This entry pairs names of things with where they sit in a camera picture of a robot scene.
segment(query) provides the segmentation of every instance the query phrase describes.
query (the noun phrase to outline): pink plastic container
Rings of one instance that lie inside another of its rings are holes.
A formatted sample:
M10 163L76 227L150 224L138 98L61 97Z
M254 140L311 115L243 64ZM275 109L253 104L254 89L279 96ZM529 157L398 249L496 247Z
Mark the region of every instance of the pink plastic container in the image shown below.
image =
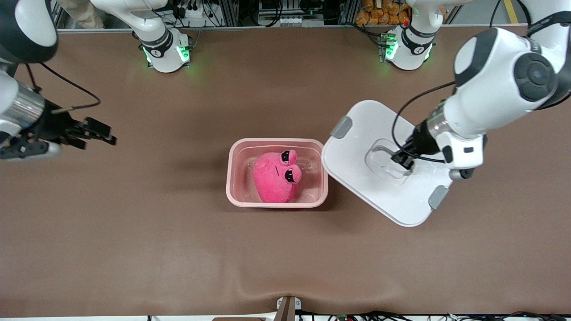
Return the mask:
M296 164L303 176L293 199L289 203L264 203L260 200L252 169L264 153L295 149ZM240 207L310 208L317 207L327 197L327 172L321 163L323 144L304 138L244 138L232 146L228 159L226 196Z

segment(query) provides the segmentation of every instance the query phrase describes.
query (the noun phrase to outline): black and white toy eye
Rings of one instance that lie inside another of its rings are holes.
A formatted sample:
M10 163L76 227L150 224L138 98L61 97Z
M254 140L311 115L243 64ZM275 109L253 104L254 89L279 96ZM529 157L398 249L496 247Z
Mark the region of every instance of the black and white toy eye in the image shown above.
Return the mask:
M282 153L282 162L289 164L289 151L285 151Z
M285 171L285 179L290 183L295 183L293 180L293 170L291 168Z

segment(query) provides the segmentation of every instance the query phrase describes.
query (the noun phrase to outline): pink stuffed toy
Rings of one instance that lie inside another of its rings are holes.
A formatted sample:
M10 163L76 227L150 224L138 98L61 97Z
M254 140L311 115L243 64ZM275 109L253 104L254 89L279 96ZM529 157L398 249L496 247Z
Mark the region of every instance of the pink stuffed toy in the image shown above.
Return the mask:
M265 153L254 164L254 184L264 203L291 201L301 179L301 169L295 165L297 153Z

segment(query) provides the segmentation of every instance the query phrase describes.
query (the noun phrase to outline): brown tabletop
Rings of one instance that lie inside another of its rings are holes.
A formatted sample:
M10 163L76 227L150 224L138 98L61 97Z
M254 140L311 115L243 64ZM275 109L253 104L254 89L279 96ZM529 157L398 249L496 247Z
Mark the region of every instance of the brown tabletop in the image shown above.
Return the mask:
M174 74L147 69L130 34L61 35L48 64L103 100L74 116L109 124L118 145L2 163L0 315L245 314L282 295L323 313L570 312L569 103L489 133L485 164L415 228L332 179L314 210L226 198L238 139L325 142L358 101L396 109L452 80L480 30L442 29L412 72L379 63L353 29L204 32ZM34 71L48 99L89 103ZM449 93L405 117L421 121Z

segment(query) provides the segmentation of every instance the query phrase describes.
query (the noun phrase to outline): yellow stripe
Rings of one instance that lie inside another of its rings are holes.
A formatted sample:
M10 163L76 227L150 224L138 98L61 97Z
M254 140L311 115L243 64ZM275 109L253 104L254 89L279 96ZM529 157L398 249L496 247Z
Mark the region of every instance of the yellow stripe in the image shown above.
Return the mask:
M513 10L512 0L504 0L505 9L508 11L509 21L517 23L516 11Z

